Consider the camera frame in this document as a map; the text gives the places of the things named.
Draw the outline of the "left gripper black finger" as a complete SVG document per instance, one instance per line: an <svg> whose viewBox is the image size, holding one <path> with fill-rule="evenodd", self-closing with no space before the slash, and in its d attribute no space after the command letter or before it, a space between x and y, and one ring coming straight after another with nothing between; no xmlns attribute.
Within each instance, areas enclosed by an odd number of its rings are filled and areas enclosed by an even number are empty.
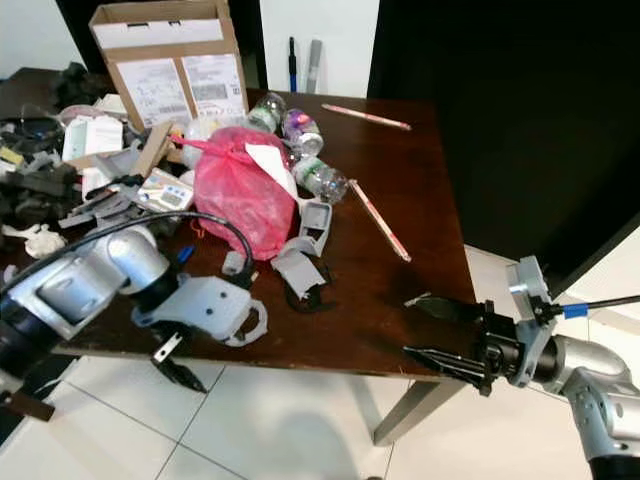
<svg viewBox="0 0 640 480"><path fill-rule="evenodd" d="M164 375L166 380L172 381L172 383L179 385L193 392L206 393L207 389L198 378L198 376L189 367L179 365L173 360L164 360L156 362L155 369L160 371L161 375Z"/></svg>

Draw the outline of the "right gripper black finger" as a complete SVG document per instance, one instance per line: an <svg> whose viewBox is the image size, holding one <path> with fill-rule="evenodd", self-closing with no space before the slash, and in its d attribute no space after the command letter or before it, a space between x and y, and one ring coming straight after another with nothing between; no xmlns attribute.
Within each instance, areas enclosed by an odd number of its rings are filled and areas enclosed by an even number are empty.
<svg viewBox="0 0 640 480"><path fill-rule="evenodd" d="M486 369L483 361L428 347L404 347L403 352L429 369L470 384L480 393L492 392L494 376Z"/></svg>
<svg viewBox="0 0 640 480"><path fill-rule="evenodd" d="M480 323L486 314L484 303L465 303L438 294L422 294L416 298L415 307L434 319L451 323Z"/></svg>

